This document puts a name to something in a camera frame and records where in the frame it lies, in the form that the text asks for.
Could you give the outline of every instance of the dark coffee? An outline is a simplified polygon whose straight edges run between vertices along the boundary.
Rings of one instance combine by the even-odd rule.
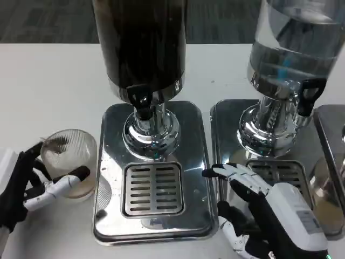
[[[186,0],[93,0],[107,73],[120,88],[166,88],[184,72]]]

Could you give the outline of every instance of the sticker label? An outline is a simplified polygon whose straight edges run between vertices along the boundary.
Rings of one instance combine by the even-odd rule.
[[[308,234],[322,233],[322,228],[311,210],[296,212]]]

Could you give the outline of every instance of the drip tray grate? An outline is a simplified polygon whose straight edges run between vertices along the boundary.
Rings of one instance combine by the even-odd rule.
[[[129,165],[123,179],[122,211],[127,217],[178,214],[183,210],[179,164]]]
[[[301,192],[307,204],[313,209],[303,166],[294,160],[249,160],[247,167],[260,175],[269,185],[277,182],[290,183]]]

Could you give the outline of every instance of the gray carpet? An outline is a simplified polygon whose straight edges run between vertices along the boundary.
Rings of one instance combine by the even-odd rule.
[[[252,43],[260,0],[189,0],[188,43]],[[0,0],[1,43],[97,43],[91,0]]]

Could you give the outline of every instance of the white table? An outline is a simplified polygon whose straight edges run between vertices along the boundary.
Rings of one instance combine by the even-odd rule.
[[[209,153],[209,110],[222,99],[257,99],[246,79],[251,45],[189,45],[186,81],[175,100],[189,100],[203,113]],[[345,104],[345,52],[321,104]],[[66,128],[100,138],[104,111],[119,103],[110,91],[99,45],[0,45],[0,145],[21,151]],[[93,199],[74,205],[59,201],[17,225],[4,259],[61,258],[237,258],[222,233],[205,241],[103,247],[92,235]],[[343,258],[345,240],[329,243],[333,259]]]

